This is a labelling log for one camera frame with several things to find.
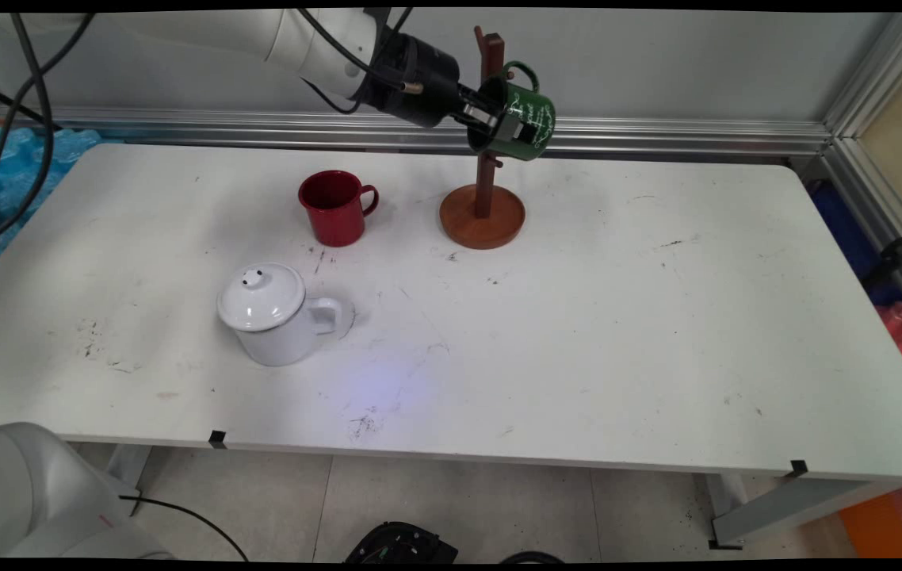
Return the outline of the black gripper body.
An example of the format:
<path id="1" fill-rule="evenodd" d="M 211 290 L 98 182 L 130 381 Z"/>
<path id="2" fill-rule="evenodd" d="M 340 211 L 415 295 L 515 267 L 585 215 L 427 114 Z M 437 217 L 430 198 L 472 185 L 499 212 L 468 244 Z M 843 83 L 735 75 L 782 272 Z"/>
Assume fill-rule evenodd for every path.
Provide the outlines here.
<path id="1" fill-rule="evenodd" d="M 447 118 L 468 124 L 459 83 L 461 70 L 458 62 L 440 48 L 406 33 L 382 30 L 375 40 L 370 65 L 386 79 L 418 84 L 422 91 L 404 93 L 367 76 L 357 90 L 361 104 L 422 128 L 433 128 Z"/>

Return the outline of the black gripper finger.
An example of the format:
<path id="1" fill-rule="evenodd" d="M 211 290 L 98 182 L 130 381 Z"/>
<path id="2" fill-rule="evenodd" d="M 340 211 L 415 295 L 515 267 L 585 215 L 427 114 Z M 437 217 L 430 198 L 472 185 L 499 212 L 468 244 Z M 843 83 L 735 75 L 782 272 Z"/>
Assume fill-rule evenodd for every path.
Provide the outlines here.
<path id="1" fill-rule="evenodd" d="M 528 143 L 528 119 L 524 107 L 508 107 L 499 113 L 459 113 L 459 122 L 466 127 L 469 145 Z"/>
<path id="2" fill-rule="evenodd" d="M 461 113 L 499 113 L 501 105 L 497 98 L 459 83 L 459 108 Z"/>

